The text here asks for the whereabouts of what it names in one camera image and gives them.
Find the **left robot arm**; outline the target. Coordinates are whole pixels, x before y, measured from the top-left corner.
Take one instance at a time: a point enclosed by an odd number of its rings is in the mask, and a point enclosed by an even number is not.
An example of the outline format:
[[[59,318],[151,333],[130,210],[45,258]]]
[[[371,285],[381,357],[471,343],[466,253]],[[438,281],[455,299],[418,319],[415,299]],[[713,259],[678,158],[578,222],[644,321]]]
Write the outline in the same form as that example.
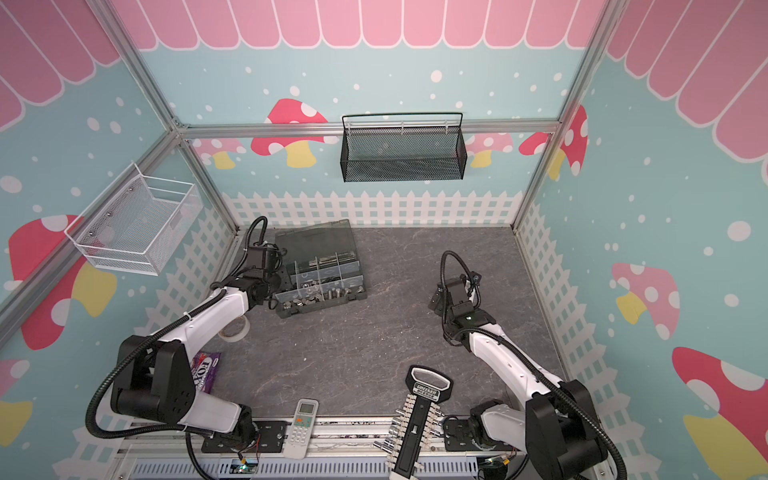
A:
[[[268,303],[281,285],[282,252],[266,241],[268,220],[248,227],[240,260],[211,295],[167,326],[122,342],[115,367],[90,400],[84,425],[96,438],[117,439],[161,431],[221,437],[251,445],[257,428],[249,407],[199,390],[191,363],[222,329]]]

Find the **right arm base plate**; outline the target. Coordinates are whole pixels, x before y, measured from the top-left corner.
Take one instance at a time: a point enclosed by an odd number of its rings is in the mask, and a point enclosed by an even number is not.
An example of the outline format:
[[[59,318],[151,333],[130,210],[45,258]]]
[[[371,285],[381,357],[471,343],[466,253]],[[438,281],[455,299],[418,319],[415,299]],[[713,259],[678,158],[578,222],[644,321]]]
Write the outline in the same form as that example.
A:
[[[500,441],[483,437],[469,417],[454,415],[442,421],[444,448],[448,452],[514,451],[515,448]]]

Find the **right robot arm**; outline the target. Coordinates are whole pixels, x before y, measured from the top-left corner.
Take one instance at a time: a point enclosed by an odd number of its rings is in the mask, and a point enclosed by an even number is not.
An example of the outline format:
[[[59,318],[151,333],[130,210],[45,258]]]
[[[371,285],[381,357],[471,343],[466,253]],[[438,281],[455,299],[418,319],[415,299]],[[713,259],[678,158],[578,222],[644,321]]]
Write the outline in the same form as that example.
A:
[[[562,380],[518,347],[482,309],[480,281],[456,252],[446,250],[429,306],[448,344],[485,362],[520,404],[517,409],[494,402],[477,407],[470,419],[479,441],[519,449],[542,479],[581,479],[607,461],[613,463],[614,478],[627,478],[626,462],[586,386]]]

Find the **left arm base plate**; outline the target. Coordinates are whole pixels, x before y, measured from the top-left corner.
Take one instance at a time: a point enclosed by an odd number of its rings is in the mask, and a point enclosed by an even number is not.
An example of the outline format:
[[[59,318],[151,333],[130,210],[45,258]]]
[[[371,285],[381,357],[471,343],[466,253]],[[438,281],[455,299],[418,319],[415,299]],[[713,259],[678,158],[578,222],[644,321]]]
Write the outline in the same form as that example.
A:
[[[255,420],[256,429],[254,440],[245,447],[226,439],[223,434],[216,434],[212,439],[204,439],[201,451],[205,454],[235,454],[240,453],[276,453],[283,452],[284,443],[288,437],[289,423],[284,420]]]

